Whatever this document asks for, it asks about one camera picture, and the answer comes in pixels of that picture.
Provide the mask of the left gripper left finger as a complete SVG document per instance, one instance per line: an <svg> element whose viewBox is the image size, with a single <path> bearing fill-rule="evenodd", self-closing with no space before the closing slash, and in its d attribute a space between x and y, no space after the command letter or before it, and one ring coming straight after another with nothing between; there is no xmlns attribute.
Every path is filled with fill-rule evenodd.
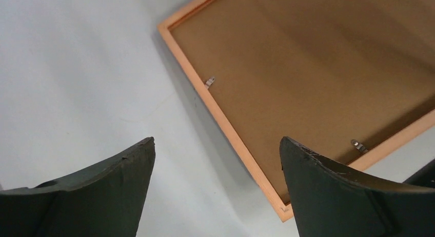
<svg viewBox="0 0 435 237"><path fill-rule="evenodd" d="M1 236L136 236L154 138L34 188L1 191Z"/></svg>

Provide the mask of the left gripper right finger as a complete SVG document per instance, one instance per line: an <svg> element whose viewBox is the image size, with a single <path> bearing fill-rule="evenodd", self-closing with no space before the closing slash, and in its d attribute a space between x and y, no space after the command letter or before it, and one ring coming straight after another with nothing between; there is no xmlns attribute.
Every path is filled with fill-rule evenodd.
<svg viewBox="0 0 435 237"><path fill-rule="evenodd" d="M283 137L280 157L300 236L434 236L434 189L355 170Z"/></svg>

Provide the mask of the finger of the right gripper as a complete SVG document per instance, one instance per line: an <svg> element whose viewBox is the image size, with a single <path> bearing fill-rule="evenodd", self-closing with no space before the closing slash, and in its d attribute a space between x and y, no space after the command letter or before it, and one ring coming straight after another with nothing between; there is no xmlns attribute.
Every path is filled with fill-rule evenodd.
<svg viewBox="0 0 435 237"><path fill-rule="evenodd" d="M434 188L434 166L435 160L432 160L415 174L406 179L403 183L421 187Z"/></svg>

